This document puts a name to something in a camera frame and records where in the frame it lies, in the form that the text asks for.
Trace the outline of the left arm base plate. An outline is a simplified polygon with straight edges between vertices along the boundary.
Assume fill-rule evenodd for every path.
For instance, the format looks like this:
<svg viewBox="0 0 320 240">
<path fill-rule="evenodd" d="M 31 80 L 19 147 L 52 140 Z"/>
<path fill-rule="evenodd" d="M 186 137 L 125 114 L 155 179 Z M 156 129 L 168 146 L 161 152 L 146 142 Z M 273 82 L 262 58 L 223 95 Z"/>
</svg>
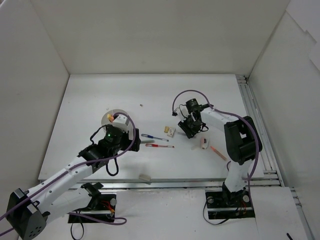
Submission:
<svg viewBox="0 0 320 240">
<path fill-rule="evenodd" d="M 100 200 L 98 200 L 94 207 L 80 208 L 73 212 L 108 223 L 114 223 L 116 204 L 117 195 L 115 193 L 102 193 Z"/>
</svg>

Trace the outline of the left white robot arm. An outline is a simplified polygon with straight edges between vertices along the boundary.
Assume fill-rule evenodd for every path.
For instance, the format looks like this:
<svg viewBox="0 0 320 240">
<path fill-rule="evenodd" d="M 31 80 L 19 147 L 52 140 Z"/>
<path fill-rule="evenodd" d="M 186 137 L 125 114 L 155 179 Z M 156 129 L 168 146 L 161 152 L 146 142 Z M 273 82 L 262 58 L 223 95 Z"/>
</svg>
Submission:
<svg viewBox="0 0 320 240">
<path fill-rule="evenodd" d="M 69 191 L 79 181 L 93 175 L 110 160 L 117 160 L 128 151 L 140 150 L 139 129 L 132 131 L 112 124 L 98 143 L 81 150 L 75 160 L 46 181 L 23 191 L 17 188 L 8 200 L 6 219 L 23 240 L 37 237 L 53 220 L 76 210 L 94 210 L 100 204 L 102 184 L 85 183 Z"/>
</svg>

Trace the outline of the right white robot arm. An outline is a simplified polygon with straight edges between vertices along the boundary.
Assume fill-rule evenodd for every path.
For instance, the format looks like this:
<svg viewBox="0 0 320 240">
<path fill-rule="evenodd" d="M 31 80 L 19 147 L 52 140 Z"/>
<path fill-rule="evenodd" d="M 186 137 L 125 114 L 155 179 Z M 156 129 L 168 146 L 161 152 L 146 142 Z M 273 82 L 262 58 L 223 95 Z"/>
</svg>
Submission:
<svg viewBox="0 0 320 240">
<path fill-rule="evenodd" d="M 224 133 L 230 164 L 222 184 L 221 200 L 225 205 L 233 206 L 246 190 L 246 183 L 251 180 L 263 149 L 253 119 L 219 110 L 208 103 L 200 105 L 195 98 L 174 109 L 172 114 L 179 117 L 178 126 L 189 139 L 208 126 Z"/>
</svg>

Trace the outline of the green-grey pen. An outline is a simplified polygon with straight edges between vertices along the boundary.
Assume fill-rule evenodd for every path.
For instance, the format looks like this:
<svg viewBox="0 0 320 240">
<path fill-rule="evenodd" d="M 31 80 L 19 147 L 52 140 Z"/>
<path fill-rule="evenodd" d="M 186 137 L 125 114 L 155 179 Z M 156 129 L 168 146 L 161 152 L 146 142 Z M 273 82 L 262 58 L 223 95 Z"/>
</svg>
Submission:
<svg viewBox="0 0 320 240">
<path fill-rule="evenodd" d="M 155 143 L 155 140 L 142 140 L 141 142 L 140 142 L 140 144 L 154 144 Z"/>
</svg>

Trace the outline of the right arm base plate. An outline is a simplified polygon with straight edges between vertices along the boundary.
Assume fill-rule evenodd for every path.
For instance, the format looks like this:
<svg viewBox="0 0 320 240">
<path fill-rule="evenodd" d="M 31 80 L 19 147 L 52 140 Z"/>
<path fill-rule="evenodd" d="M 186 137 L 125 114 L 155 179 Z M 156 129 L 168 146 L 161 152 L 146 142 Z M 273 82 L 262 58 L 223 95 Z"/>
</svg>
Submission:
<svg viewBox="0 0 320 240">
<path fill-rule="evenodd" d="M 205 200 L 204 212 L 209 220 L 222 221 L 256 217 L 247 190 L 244 190 L 229 202 L 224 199 L 222 191 L 207 191 Z"/>
</svg>

